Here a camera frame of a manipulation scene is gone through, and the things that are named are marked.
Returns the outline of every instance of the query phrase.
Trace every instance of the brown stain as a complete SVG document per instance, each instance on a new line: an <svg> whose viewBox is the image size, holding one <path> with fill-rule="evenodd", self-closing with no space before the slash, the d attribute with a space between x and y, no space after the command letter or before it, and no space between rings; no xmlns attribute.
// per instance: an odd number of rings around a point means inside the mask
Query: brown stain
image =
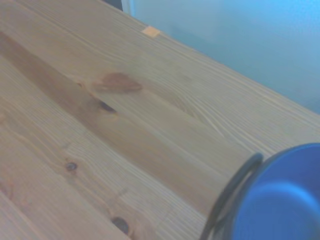
<svg viewBox="0 0 320 240"><path fill-rule="evenodd" d="M99 92L130 93L138 92L143 86L122 72L112 72L100 81L93 82L92 86Z"/></svg>

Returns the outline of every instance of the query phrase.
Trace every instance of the mug handle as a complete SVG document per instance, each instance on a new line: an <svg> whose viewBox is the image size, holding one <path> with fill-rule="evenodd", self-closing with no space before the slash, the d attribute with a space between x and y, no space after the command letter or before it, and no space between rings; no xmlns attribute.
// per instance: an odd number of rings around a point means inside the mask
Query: mug handle
<svg viewBox="0 0 320 240"><path fill-rule="evenodd" d="M254 154L240 167L240 169L231 178L229 183L226 185L226 187L223 189L222 193L216 200L213 208L211 209L199 240L208 240L210 233L213 231L217 224L217 220L221 211L224 209L231 195L234 193L240 183L245 179L248 173L256 171L258 169L258 167L263 162L263 158L264 157L261 153Z"/></svg>

